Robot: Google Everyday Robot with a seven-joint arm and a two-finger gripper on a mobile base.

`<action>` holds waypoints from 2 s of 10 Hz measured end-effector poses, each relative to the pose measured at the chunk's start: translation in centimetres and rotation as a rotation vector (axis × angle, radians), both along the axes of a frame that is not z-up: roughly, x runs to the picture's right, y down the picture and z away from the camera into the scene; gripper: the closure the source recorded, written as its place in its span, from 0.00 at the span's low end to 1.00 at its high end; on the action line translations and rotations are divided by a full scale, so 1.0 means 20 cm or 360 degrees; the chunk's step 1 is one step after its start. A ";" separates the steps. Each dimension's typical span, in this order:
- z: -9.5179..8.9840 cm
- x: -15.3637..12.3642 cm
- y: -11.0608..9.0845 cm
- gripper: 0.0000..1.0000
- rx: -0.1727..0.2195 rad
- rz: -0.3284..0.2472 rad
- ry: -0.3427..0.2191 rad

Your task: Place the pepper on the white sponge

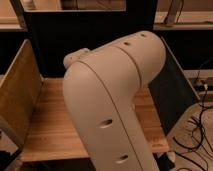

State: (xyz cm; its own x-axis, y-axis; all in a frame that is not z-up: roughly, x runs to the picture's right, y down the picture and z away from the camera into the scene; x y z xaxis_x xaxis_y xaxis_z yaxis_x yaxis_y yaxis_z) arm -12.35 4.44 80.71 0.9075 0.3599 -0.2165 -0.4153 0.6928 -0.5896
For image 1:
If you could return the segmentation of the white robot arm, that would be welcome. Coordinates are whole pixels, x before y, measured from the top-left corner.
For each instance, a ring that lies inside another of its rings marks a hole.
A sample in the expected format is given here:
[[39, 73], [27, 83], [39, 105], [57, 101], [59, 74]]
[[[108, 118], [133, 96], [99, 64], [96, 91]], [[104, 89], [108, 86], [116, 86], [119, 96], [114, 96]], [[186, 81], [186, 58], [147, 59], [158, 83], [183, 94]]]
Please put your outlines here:
[[165, 60], [162, 40], [149, 31], [65, 56], [64, 101], [96, 171], [159, 171], [133, 98]]

